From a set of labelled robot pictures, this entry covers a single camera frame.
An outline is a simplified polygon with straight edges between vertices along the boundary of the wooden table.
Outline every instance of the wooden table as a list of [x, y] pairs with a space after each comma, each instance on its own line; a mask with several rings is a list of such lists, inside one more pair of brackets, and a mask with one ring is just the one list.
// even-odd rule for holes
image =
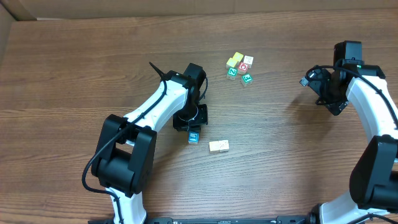
[[[136, 109], [159, 86], [149, 61], [165, 72], [193, 62], [209, 78], [199, 144], [171, 120], [158, 135], [150, 216], [306, 214], [348, 190], [367, 140], [352, 106], [335, 117], [299, 80], [332, 64], [336, 43], [360, 40], [398, 102], [397, 36], [397, 9], [15, 22], [0, 72], [0, 222], [112, 216], [81, 173], [107, 115]], [[254, 57], [247, 88], [225, 77], [236, 51]], [[222, 139], [231, 150], [210, 154], [208, 142]]]

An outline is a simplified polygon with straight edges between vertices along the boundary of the black cable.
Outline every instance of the black cable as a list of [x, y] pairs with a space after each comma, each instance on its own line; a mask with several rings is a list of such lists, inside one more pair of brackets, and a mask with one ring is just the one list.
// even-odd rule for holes
[[386, 221], [388, 223], [398, 224], [397, 221], [394, 221], [394, 220], [391, 220], [390, 218], [384, 217], [382, 215], [376, 215], [376, 214], [373, 214], [373, 213], [368, 213], [368, 214], [366, 214], [366, 215], [364, 215], [362, 217], [359, 217], [359, 218], [355, 219], [354, 221], [351, 221], [351, 222], [349, 222], [347, 224], [358, 224], [358, 223], [361, 223], [361, 222], [367, 220], [368, 218], [370, 220], [372, 220], [372, 221], [373, 221], [373, 218], [380, 218], [381, 220], [384, 220], [384, 221]]
[[94, 154], [94, 156], [90, 159], [90, 161], [88, 161], [83, 174], [81, 175], [81, 182], [84, 186], [84, 188], [90, 192], [94, 192], [94, 193], [100, 193], [100, 194], [108, 194], [112, 197], [114, 197], [114, 201], [116, 202], [116, 205], [118, 207], [118, 214], [119, 214], [119, 223], [123, 224], [123, 217], [122, 217], [122, 213], [121, 213], [121, 206], [120, 206], [120, 201], [119, 201], [119, 197], [110, 191], [107, 190], [100, 190], [100, 189], [94, 189], [92, 187], [89, 187], [86, 183], [86, 176], [87, 176], [87, 172], [88, 169], [90, 168], [90, 166], [93, 164], [94, 160], [98, 157], [98, 155], [109, 145], [111, 144], [111, 142], [115, 142], [116, 140], [118, 140], [128, 129], [130, 129], [131, 127], [133, 127], [133, 125], [135, 125], [136, 122], [138, 122], [140, 119], [144, 118], [144, 116], [150, 111], [152, 110], [161, 100], [162, 98], [166, 95], [167, 92], [167, 84], [166, 81], [163, 77], [164, 73], [161, 72], [159, 69], [155, 69], [156, 72], [159, 74], [160, 79], [163, 81], [164, 84], [164, 90], [161, 94], [161, 96], [159, 97], [159, 99], [157, 99], [150, 107], [148, 107], [148, 109], [146, 109], [143, 113], [141, 113], [134, 121], [132, 121], [131, 123], [129, 123], [128, 125], [126, 125], [126, 127], [124, 127], [123, 129], [121, 129], [117, 134], [115, 134], [115, 136], [109, 140], [96, 154]]
[[314, 70], [316, 70], [316, 69], [322, 69], [322, 68], [331, 68], [331, 69], [334, 69], [334, 70], [341, 70], [341, 71], [344, 71], [344, 72], [346, 72], [346, 73], [352, 74], [352, 75], [353, 75], [354, 77], [356, 77], [356, 78], [360, 78], [363, 82], [365, 82], [366, 84], [368, 84], [368, 85], [369, 85], [374, 91], [376, 91], [376, 93], [379, 94], [380, 97], [383, 99], [383, 101], [384, 101], [384, 103], [386, 104], [388, 110], [390, 111], [392, 120], [394, 121], [394, 123], [395, 123], [395, 125], [396, 125], [396, 127], [397, 127], [397, 129], [398, 129], [398, 118], [397, 118], [397, 115], [396, 115], [394, 109], [392, 108], [390, 102], [388, 101], [387, 97], [383, 94], [382, 90], [378, 89], [375, 85], [373, 85], [373, 83], [371, 83], [369, 80], [365, 79], [365, 78], [364, 78], [362, 75], [360, 75], [359, 73], [353, 72], [353, 71], [348, 70], [348, 69], [346, 69], [346, 68], [341, 68], [341, 67], [336, 67], [336, 66], [331, 66], [331, 65], [322, 65], [322, 66], [318, 66], [318, 65], [317, 65], [317, 66], [311, 68], [310, 70], [308, 70], [308, 71], [306, 72], [305, 76], [308, 77], [308, 74], [309, 74], [311, 71], [314, 71]]
[[198, 100], [198, 101], [200, 101], [202, 98], [206, 98], [206, 97], [205, 97], [205, 94], [206, 94], [206, 91], [207, 91], [207, 85], [208, 85], [208, 80], [207, 80], [207, 77], [206, 77], [206, 88], [205, 88], [205, 91], [203, 91], [203, 93], [202, 93], [201, 96], [199, 97], [199, 100]]

